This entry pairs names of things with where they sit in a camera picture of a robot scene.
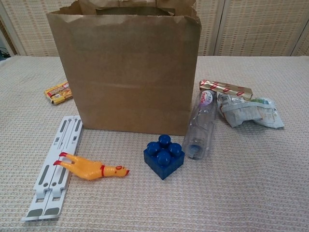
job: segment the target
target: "clear plastic bottle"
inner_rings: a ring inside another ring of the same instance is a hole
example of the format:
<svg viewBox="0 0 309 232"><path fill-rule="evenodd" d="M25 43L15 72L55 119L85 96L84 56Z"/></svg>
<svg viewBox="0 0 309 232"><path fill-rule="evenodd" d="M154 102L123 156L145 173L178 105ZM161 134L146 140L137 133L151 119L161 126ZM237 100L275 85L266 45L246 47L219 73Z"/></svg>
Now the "clear plastic bottle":
<svg viewBox="0 0 309 232"><path fill-rule="evenodd" d="M197 97L183 141L183 151L192 159L200 160L209 153L217 114L216 98L216 93L211 90L202 91Z"/></svg>

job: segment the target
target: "brown paper bag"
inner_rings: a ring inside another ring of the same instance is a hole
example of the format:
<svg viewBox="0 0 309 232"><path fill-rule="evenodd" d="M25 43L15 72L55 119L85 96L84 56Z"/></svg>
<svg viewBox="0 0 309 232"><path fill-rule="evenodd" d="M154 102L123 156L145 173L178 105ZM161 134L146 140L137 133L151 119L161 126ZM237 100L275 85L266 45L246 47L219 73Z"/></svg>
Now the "brown paper bag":
<svg viewBox="0 0 309 232"><path fill-rule="evenodd" d="M184 135L201 24L192 0L79 0L47 14L87 129Z"/></svg>

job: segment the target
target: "chocolate bar wrapper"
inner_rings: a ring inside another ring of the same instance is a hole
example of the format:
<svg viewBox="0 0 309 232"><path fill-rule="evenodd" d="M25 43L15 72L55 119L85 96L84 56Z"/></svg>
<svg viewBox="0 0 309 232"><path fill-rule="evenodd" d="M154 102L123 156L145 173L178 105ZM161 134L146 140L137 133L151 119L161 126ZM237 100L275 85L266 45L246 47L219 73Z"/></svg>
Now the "chocolate bar wrapper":
<svg viewBox="0 0 309 232"><path fill-rule="evenodd" d="M223 82L203 80L199 82L199 89L210 89L220 93L226 93L233 96L243 97L245 99L251 99L252 90L241 86L234 86Z"/></svg>
<svg viewBox="0 0 309 232"><path fill-rule="evenodd" d="M51 104L58 105L72 97L72 92L68 82L52 87L45 92L46 97Z"/></svg>

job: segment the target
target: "table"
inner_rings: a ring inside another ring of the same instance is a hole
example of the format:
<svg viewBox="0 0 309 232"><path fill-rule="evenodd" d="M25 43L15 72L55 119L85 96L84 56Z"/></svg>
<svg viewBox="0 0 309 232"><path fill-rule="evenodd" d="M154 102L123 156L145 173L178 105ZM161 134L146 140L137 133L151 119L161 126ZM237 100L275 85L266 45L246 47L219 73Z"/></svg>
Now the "table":
<svg viewBox="0 0 309 232"><path fill-rule="evenodd" d="M84 130L77 155L130 174L73 175L60 218L22 222L61 119L78 111L74 100L54 106L43 94L66 80L59 58L1 62L0 231L309 231L309 57L199 57L193 99L205 78L273 99L285 128L231 128L219 116L211 155L186 157L164 181L143 160L157 135Z"/></svg>

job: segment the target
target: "blue toy block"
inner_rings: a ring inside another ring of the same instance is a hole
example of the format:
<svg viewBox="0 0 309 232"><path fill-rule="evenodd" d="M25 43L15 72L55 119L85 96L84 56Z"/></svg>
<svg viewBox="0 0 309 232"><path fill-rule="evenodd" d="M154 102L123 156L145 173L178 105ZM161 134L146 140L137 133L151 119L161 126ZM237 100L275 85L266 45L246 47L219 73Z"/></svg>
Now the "blue toy block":
<svg viewBox="0 0 309 232"><path fill-rule="evenodd" d="M162 134L158 142L150 142L144 150L144 160L162 180L183 165L182 146L172 143L170 137Z"/></svg>

